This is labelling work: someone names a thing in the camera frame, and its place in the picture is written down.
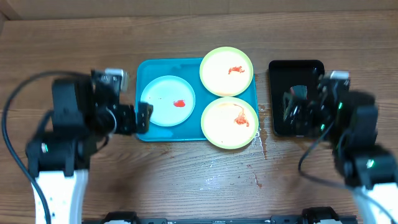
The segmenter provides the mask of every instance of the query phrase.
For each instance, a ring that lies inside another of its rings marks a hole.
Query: wood grain surface
[[[10,20],[396,10],[397,0],[0,0]]]
[[[397,155],[397,11],[8,21],[0,36],[0,105],[33,73],[106,67],[130,71],[122,101],[131,103],[135,72],[144,60],[203,57],[221,46],[237,47],[253,62],[259,136],[236,151],[206,141],[145,143],[115,136],[92,157],[83,217],[101,218],[115,210],[173,219],[267,217],[314,206],[357,214],[349,192],[298,176],[298,160],[310,142],[272,132],[266,71],[278,59],[318,59],[326,69],[350,70],[352,89],[376,95],[378,142]],[[8,130],[24,162],[26,142],[52,107],[50,85],[49,79],[35,82],[12,104]],[[304,169],[340,180],[328,144]],[[32,189],[3,143],[0,180],[0,222],[33,223]]]
[[[8,20],[5,16],[4,16],[4,14],[0,11],[0,34],[1,34],[1,31],[2,31],[2,27],[3,27],[3,25],[4,25],[4,22],[6,21],[6,20]]]

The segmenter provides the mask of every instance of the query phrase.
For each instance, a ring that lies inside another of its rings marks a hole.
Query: plate rim
[[[208,88],[208,86],[205,84],[205,82],[203,81],[203,66],[204,66],[204,64],[209,60],[209,58],[210,58],[211,56],[213,56],[214,54],[223,52],[223,51],[230,51],[230,52],[234,52],[234,53],[237,53],[238,55],[240,55],[240,56],[243,58],[243,60],[245,60],[246,63],[248,63],[249,69],[251,70],[251,71],[249,72],[249,75],[250,75],[249,82],[246,84],[246,86],[245,86],[241,91],[235,93],[234,95],[220,95],[220,94],[217,94],[217,93],[215,93],[214,91],[211,91],[211,90]],[[241,51],[241,50],[239,50],[239,49],[237,49],[237,48],[234,48],[234,47],[218,47],[218,48],[216,48],[216,49],[211,50],[210,52],[208,52],[208,53],[205,55],[205,57],[203,58],[203,60],[202,60],[201,63],[200,63],[200,68],[199,68],[200,81],[201,81],[202,84],[205,86],[205,88],[206,88],[210,93],[212,93],[212,94],[214,94],[214,95],[216,95],[216,96],[222,96],[222,97],[237,96],[237,95],[243,93],[243,92],[249,87],[250,83],[252,82],[252,79],[253,79],[253,72],[254,72],[253,64],[252,64],[250,58],[249,58],[243,51]]]
[[[176,76],[176,75],[163,75],[163,76],[161,76],[161,77],[157,77],[157,78],[155,78],[154,80],[150,81],[150,82],[144,87],[144,89],[142,90],[142,92],[141,92],[141,97],[140,97],[140,101],[142,101],[142,96],[144,96],[144,91],[145,91],[145,89],[147,88],[147,86],[149,86],[152,82],[155,82],[155,81],[158,80],[158,79],[166,79],[166,80],[167,80],[167,79],[168,79],[167,77],[169,77],[169,79],[170,79],[170,77],[172,77],[172,79],[174,79],[174,80],[182,81],[182,83],[186,84],[185,86],[188,86],[188,89],[190,89],[190,91],[192,92],[192,96],[193,96],[193,105],[192,105],[191,112],[188,114],[188,116],[187,116],[185,119],[183,119],[181,122],[179,122],[179,123],[176,123],[176,124],[173,124],[173,125],[161,125],[161,124],[159,124],[159,123],[155,123],[155,122],[153,122],[153,121],[149,121],[149,122],[151,122],[152,124],[158,125],[158,126],[160,126],[160,127],[172,127],[172,126],[176,126],[176,125],[179,125],[179,124],[183,123],[184,121],[186,121],[186,120],[192,115],[193,110],[195,109],[195,106],[196,106],[196,94],[195,94],[195,90],[192,88],[191,84],[189,84],[188,81],[186,81],[185,79],[183,79],[183,78],[181,78],[181,77],[178,77],[178,76]]]
[[[226,103],[226,102],[228,102],[228,103],[237,102],[237,103],[240,103],[240,104],[244,105],[254,117],[255,128],[254,128],[254,132],[253,132],[252,136],[250,137],[249,140],[246,140],[246,141],[244,141],[243,143],[241,143],[241,144],[239,144],[237,146],[224,146],[224,145],[221,145],[221,144],[218,144],[218,143],[214,142],[214,140],[209,138],[209,136],[207,135],[207,133],[205,132],[205,129],[204,129],[205,115],[210,110],[210,108],[214,107],[214,105],[217,105],[219,103]],[[203,134],[205,135],[207,140],[209,142],[211,142],[212,144],[214,144],[215,146],[220,147],[222,149],[239,149],[239,148],[242,148],[243,146],[249,144],[256,137],[256,134],[257,134],[258,129],[259,129],[259,118],[258,118],[258,115],[257,115],[256,111],[254,110],[254,108],[248,102],[246,102],[246,101],[244,101],[242,99],[236,98],[236,97],[226,96],[226,97],[218,98],[218,99],[212,101],[209,105],[206,106],[205,110],[203,110],[203,113],[201,114],[200,127],[201,127],[201,131],[203,132]]]

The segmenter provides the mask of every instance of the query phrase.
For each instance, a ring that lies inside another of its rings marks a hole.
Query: wooden table
[[[0,105],[33,73],[106,67],[130,71],[123,102],[131,103],[135,72],[144,60],[203,57],[226,45],[253,62],[259,137],[244,150],[221,151],[206,141],[145,143],[115,136],[92,157],[83,217],[101,218],[114,210],[173,219],[266,217],[326,205],[357,214],[349,192],[298,176],[297,163],[309,142],[274,135],[266,70],[278,59],[319,59],[326,69],[350,70],[352,89],[377,96],[378,141],[397,154],[397,11],[6,22],[0,36]],[[9,134],[24,162],[26,142],[52,107],[50,84],[48,79],[27,87],[9,113]],[[328,148],[321,145],[324,150],[311,155],[304,169],[340,179]],[[31,186],[4,144],[0,170],[0,220],[33,223]]]

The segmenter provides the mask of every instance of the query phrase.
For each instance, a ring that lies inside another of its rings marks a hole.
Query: green led light
[[[374,166],[374,160],[373,159],[369,159],[368,162],[366,163],[366,167],[372,168]]]

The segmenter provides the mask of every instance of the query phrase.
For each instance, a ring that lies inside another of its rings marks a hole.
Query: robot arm
[[[119,93],[126,91],[127,83],[128,74],[118,69],[54,81],[53,112],[45,116],[26,148],[29,174],[43,191],[52,223],[81,223],[90,157],[98,151],[98,141],[110,134],[147,131],[151,105],[140,103],[136,119],[132,105],[119,104]],[[53,130],[46,131],[50,118]],[[44,224],[35,188],[34,196],[36,223]]]
[[[398,168],[394,156],[375,144],[375,98],[349,91],[348,72],[317,72],[318,98],[291,96],[285,122],[297,134],[331,142],[335,168],[344,178],[344,188],[352,191],[365,223],[398,220]]]

